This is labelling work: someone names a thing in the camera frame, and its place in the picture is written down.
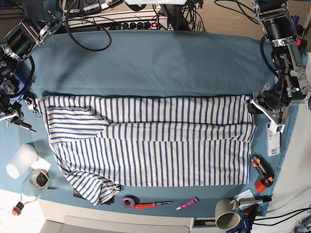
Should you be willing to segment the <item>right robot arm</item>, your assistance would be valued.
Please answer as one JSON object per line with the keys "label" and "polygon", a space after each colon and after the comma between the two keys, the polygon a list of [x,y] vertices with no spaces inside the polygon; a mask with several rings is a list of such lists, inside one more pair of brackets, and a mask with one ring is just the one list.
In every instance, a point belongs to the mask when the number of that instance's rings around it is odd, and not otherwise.
{"label": "right robot arm", "polygon": [[6,44],[0,47],[0,120],[32,130],[24,123],[20,100],[24,100],[37,117],[33,94],[29,92],[35,73],[31,56],[34,49],[45,43],[61,26],[61,21],[52,23],[31,21],[25,17],[5,37]]}

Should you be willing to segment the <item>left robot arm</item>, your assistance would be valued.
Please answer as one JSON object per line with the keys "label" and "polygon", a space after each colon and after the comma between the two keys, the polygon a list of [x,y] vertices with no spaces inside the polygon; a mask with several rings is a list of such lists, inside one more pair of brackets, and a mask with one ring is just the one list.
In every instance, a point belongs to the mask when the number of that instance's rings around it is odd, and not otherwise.
{"label": "left robot arm", "polygon": [[260,52],[267,67],[277,78],[275,87],[264,91],[256,100],[273,112],[277,123],[285,120],[290,105],[310,98],[311,86],[303,67],[301,40],[285,0],[252,1],[263,28]]}

